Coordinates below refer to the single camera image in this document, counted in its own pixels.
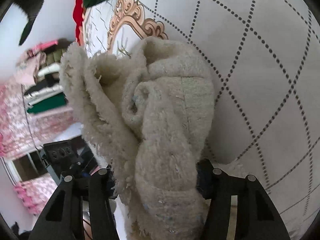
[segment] crumpled cloth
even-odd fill
[[[61,59],[60,84],[84,139],[100,164],[111,164],[131,223],[156,240],[197,239],[205,208],[196,163],[214,112],[210,70],[199,53],[149,37],[131,58],[88,58],[73,43]]]

